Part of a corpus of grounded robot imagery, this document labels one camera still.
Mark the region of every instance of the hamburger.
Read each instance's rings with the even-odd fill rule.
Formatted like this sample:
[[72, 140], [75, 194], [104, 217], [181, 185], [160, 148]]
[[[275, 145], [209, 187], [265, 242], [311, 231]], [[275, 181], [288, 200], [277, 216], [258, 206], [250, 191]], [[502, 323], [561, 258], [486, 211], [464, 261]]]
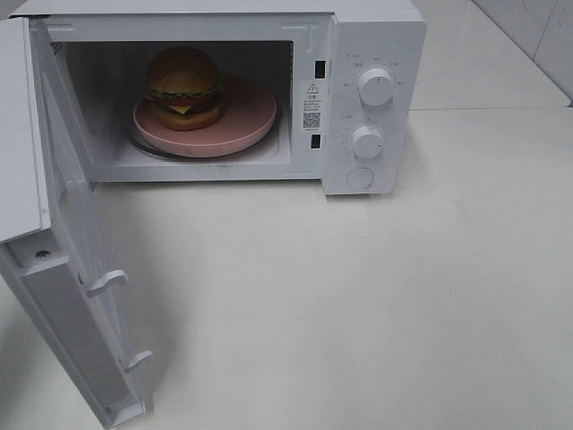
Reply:
[[150, 112], [167, 128], [195, 130], [216, 123], [225, 113], [217, 66], [199, 49], [161, 52], [150, 63], [146, 84]]

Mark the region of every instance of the cheese slice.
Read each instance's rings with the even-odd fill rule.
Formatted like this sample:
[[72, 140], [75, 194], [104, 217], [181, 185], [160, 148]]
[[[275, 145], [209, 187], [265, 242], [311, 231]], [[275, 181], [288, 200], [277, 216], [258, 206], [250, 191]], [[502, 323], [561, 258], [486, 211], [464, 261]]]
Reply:
[[175, 112], [179, 112], [181, 115], [185, 115], [192, 106], [171, 106], [167, 105], [168, 108], [173, 109]]

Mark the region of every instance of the screw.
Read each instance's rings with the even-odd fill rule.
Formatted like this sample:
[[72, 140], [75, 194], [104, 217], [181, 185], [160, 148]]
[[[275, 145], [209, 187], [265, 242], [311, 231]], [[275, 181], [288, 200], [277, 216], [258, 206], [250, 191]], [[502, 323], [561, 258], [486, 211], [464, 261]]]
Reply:
[[52, 258], [52, 253], [50, 253], [49, 251], [38, 251], [36, 252], [36, 258], [38, 260], [49, 260], [50, 258]]

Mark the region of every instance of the qr code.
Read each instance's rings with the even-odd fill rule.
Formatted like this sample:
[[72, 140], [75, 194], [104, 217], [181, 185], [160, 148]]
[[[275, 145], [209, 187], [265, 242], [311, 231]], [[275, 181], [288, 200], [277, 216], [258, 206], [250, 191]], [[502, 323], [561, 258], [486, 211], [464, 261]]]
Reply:
[[303, 115], [303, 128], [321, 128], [320, 112], [310, 112]]

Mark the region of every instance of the control panel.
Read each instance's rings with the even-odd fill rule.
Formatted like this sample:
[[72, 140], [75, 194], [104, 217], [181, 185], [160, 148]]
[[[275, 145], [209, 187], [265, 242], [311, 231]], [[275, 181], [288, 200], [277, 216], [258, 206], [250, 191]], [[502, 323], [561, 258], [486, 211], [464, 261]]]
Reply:
[[341, 22], [331, 73], [326, 194], [392, 190], [426, 25]]

